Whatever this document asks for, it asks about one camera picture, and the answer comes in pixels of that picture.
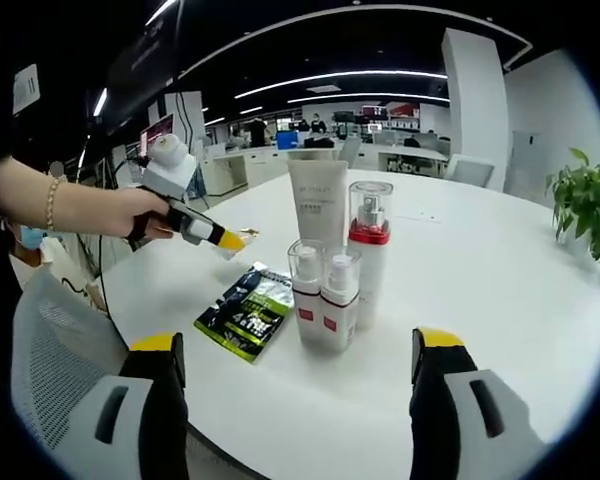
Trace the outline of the person's left hand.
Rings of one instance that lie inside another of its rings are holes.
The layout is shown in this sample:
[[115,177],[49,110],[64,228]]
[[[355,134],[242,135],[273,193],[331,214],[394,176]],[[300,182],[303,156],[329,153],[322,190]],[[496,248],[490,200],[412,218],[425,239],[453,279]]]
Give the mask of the person's left hand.
[[137,217],[147,216],[143,235],[151,239],[170,239],[174,231],[165,222],[169,204],[156,194],[142,189],[106,191],[104,219],[101,232],[105,235],[126,238]]

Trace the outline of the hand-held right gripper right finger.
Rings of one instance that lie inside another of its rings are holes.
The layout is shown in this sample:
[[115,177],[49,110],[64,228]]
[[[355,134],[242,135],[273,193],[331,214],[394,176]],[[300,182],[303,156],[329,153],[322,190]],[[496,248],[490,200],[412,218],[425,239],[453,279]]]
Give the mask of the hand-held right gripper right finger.
[[548,446],[529,407],[455,334],[412,332],[412,479],[521,479]]

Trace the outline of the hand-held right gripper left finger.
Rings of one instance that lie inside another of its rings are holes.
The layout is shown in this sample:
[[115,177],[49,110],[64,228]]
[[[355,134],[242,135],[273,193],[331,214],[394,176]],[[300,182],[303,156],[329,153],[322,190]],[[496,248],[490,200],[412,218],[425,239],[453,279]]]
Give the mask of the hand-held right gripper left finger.
[[71,410],[54,460],[72,479],[187,479],[185,387],[182,334],[136,342]]

